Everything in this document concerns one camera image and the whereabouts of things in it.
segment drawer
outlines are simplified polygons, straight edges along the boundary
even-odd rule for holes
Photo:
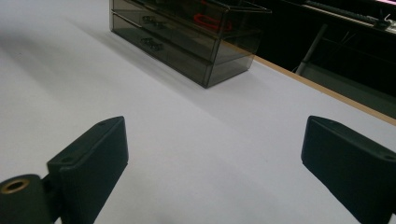
[[[185,42],[183,42],[186,46],[188,45],[186,40],[191,41],[194,37],[201,41],[200,45],[196,47],[190,42],[190,50],[186,50],[180,43],[174,43],[172,41],[175,40],[174,38],[167,39],[161,33],[151,32],[149,29],[131,22],[118,13],[112,13],[111,21],[112,31],[115,34],[205,88],[247,71],[253,60],[253,54],[248,50],[241,49],[229,41],[219,40],[221,44],[219,44],[219,49],[217,50],[220,52],[218,56],[222,55],[219,57],[221,60],[211,62],[198,57],[197,52],[191,52],[191,50],[198,51],[198,46],[203,45],[203,40],[196,33],[181,32],[186,36],[184,38]]]
[[[215,60],[218,39],[204,35],[132,0],[113,0],[113,6],[112,11],[127,21],[169,40],[198,57],[212,62]]]
[[[205,76],[212,69],[212,63],[202,60],[184,49],[173,45],[169,41],[135,26],[117,14],[112,16],[112,31],[144,50],[151,56],[173,67],[184,76],[204,85]]]
[[[221,38],[254,29],[256,15],[271,10],[252,0],[120,0],[138,2],[162,15],[187,24],[201,33]]]

